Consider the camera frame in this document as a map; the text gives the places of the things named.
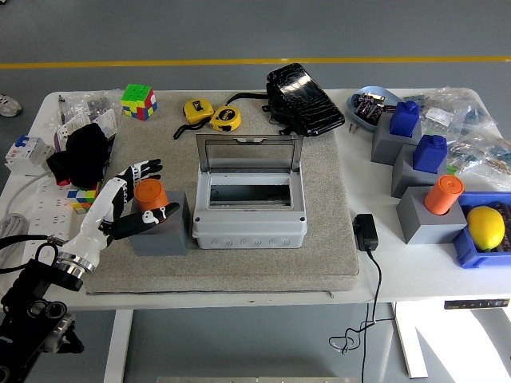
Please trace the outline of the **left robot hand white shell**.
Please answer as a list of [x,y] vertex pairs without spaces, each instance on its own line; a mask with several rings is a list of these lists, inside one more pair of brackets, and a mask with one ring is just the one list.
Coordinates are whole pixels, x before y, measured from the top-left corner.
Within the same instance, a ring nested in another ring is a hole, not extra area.
[[59,251],[56,267],[68,273],[92,271],[99,264],[100,252],[113,240],[147,231],[177,211],[178,203],[165,203],[143,212],[121,214],[134,198],[135,187],[142,180],[160,179],[162,168],[159,159],[145,160],[109,180],[83,219],[79,233]]

